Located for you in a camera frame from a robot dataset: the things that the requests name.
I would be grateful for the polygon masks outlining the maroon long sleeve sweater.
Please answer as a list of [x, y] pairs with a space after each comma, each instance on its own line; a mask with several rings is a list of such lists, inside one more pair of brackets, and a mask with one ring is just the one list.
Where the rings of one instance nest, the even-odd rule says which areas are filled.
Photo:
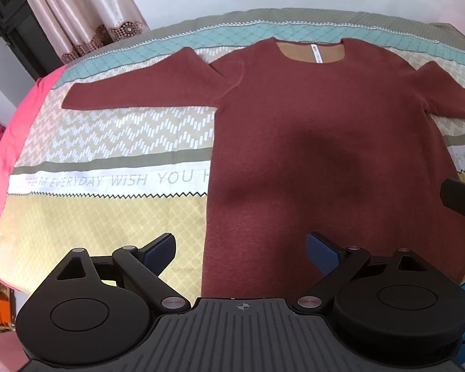
[[388, 256], [408, 248], [465, 277], [465, 218], [443, 206], [457, 172], [435, 117], [465, 119], [465, 88], [358, 39], [266, 39], [205, 62], [161, 62], [76, 84], [65, 109], [212, 107], [203, 296], [295, 297], [317, 273], [305, 239]]

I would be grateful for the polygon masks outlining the pink bed sheet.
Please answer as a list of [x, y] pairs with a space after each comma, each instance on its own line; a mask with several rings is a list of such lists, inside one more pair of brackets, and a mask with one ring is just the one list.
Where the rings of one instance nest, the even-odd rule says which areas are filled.
[[21, 155], [27, 136], [44, 103], [45, 98], [59, 80], [65, 67], [62, 65], [44, 78], [22, 100], [13, 114], [0, 142], [0, 219], [7, 200], [7, 189], [12, 169]]

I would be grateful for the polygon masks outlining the pink lace curtain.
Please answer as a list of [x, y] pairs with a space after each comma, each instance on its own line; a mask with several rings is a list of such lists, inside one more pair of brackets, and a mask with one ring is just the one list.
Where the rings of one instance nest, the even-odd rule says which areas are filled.
[[134, 0], [27, 0], [62, 63], [148, 31]]

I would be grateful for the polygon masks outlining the dark window frame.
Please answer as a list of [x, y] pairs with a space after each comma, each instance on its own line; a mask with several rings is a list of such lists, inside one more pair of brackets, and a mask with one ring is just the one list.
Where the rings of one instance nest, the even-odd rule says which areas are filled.
[[63, 65], [27, 0], [0, 0], [0, 38], [35, 80]]

